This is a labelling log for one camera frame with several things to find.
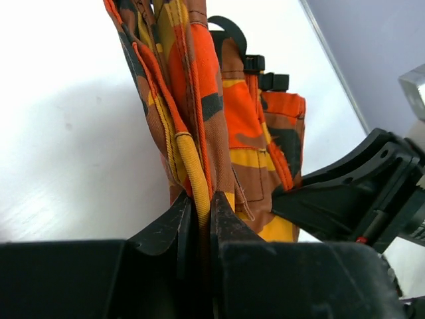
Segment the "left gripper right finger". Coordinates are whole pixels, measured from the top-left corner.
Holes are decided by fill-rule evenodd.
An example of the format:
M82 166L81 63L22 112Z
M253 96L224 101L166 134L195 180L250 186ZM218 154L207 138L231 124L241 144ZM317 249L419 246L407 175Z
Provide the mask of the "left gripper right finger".
M245 269L252 260L250 244L262 239L235 215L226 195L217 191L211 201L211 296L214 318L242 318L242 301L250 279Z

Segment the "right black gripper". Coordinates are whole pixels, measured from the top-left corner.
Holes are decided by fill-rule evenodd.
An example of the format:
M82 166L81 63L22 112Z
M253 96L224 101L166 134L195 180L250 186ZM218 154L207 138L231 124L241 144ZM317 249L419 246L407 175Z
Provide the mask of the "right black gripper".
M321 241L364 243L379 253L397 238L424 246L424 151L374 129L302 186L272 196L272 213Z

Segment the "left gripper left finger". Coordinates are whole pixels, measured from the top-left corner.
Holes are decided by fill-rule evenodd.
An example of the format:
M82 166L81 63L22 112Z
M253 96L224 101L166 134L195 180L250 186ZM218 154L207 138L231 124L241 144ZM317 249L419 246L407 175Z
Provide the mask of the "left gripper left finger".
M186 318L188 266L193 256L192 200L182 192L171 207L129 239L131 298L137 318Z

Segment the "orange camouflage shorts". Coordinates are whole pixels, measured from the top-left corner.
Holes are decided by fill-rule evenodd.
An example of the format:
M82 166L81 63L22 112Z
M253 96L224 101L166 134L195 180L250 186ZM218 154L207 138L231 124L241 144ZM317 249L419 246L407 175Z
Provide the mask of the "orange camouflage shorts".
M106 1L169 193L194 200L199 230L221 192L266 241L295 242L299 229L272 213L272 193L301 183L305 99L285 74L246 53L230 20L204 1Z

